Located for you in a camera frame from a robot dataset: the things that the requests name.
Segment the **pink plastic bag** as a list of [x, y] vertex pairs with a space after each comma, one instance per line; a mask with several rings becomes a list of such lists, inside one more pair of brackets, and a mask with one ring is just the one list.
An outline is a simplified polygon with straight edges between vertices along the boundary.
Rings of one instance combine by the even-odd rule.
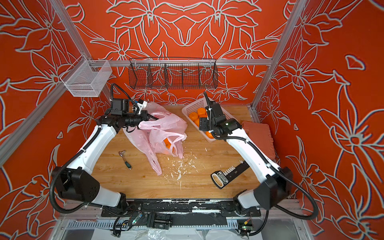
[[[138, 127], [128, 127], [122, 130], [133, 146], [146, 155], [152, 169], [160, 176], [162, 169], [156, 154], [182, 159], [184, 157], [182, 142], [187, 138], [188, 125], [182, 118], [157, 103], [148, 103], [144, 109], [159, 119], [141, 122]], [[166, 148], [165, 138], [168, 138], [172, 144], [170, 149]]]

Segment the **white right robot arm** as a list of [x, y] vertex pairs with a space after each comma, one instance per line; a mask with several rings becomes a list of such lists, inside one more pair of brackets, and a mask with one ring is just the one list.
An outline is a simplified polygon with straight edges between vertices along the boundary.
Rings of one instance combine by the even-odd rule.
[[[293, 181], [289, 168], [281, 168], [268, 158], [250, 139], [242, 125], [235, 119], [227, 119], [220, 104], [207, 99], [207, 118], [200, 120], [200, 130], [208, 131], [216, 140], [223, 140], [232, 146], [255, 173], [260, 185], [244, 191], [235, 197], [240, 209], [261, 207], [278, 210], [301, 220], [313, 220], [319, 214], [315, 199], [301, 186]], [[290, 195], [292, 187], [296, 187], [308, 198], [313, 206], [310, 215], [299, 215], [280, 206], [279, 203]]]

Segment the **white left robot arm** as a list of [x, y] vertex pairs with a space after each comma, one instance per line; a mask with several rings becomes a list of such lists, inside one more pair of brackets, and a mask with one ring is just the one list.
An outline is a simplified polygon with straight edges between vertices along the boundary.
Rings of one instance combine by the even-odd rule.
[[92, 177], [94, 167], [109, 142], [122, 128], [138, 127], [141, 122], [156, 120], [142, 111], [99, 117], [91, 136], [80, 150], [63, 166], [52, 173], [49, 199], [52, 207], [61, 214], [71, 214], [87, 205], [100, 207], [111, 215], [127, 217], [129, 206], [126, 195], [108, 190]]

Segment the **orange mandarin back top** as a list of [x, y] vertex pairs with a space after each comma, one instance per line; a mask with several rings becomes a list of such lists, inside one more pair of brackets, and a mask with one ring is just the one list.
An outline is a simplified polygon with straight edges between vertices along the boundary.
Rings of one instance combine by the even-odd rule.
[[198, 114], [199, 117], [201, 117], [201, 116], [205, 116], [205, 115], [207, 114], [207, 111], [206, 111], [205, 108], [199, 108], [199, 109], [197, 110], [197, 114]]

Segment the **red plastic tool case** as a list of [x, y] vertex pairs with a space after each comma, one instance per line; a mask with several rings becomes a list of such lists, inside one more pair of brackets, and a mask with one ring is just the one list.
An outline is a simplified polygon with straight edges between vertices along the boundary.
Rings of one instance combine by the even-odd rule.
[[271, 160], [275, 160], [274, 140], [269, 125], [243, 121], [243, 129], [259, 149]]

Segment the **black handheld label tool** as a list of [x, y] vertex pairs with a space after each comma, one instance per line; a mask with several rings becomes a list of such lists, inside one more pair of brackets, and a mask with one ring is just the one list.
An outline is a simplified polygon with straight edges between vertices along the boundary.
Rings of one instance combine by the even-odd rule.
[[249, 167], [250, 166], [245, 161], [241, 161], [241, 163], [236, 167], [231, 166], [225, 171], [215, 171], [211, 174], [211, 180], [217, 188], [223, 189], [230, 182], [245, 172]]

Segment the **small green handled screwdriver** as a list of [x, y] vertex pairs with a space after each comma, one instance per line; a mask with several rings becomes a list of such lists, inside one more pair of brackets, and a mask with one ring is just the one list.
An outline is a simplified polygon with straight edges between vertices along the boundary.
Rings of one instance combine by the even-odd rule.
[[129, 170], [131, 170], [131, 169], [132, 169], [132, 166], [131, 166], [131, 164], [127, 161], [127, 159], [125, 158], [125, 152], [126, 152], [125, 150], [123, 150], [123, 151], [119, 151], [119, 155], [122, 157], [125, 166], [126, 166]]

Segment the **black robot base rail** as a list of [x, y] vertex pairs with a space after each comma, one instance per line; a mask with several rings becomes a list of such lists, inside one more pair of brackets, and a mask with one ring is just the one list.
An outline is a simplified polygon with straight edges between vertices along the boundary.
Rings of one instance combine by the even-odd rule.
[[101, 216], [111, 218], [118, 230], [134, 228], [197, 228], [238, 229], [262, 216], [252, 207], [237, 213], [232, 199], [134, 199], [128, 200], [126, 217], [117, 217], [102, 210]]

